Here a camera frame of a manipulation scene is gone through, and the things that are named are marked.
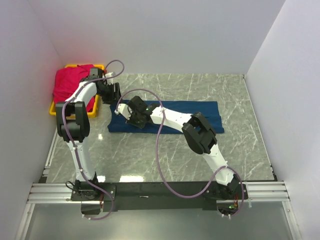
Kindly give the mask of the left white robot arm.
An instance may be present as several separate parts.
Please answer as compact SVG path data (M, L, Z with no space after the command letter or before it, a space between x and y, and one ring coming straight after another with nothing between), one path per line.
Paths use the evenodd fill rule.
M121 98L119 83L108 83L121 73L105 73L98 67L92 67L89 75L83 78L69 98L57 102L57 133L67 144L76 170L73 191L80 192L88 201L96 200L100 195L97 173L91 162L87 137L90 134L90 121L87 105L91 98L98 95L113 104Z

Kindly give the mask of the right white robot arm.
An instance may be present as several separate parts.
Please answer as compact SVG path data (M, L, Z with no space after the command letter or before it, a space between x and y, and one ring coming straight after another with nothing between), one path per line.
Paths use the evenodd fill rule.
M127 103L117 105L115 112L126 119L126 123L144 128L147 123L169 127L182 133L187 145L201 155L215 173L214 178L222 198L230 200L237 194L240 178L224 159L216 138L216 131L201 112L182 113L165 108L161 103L146 104L139 96Z

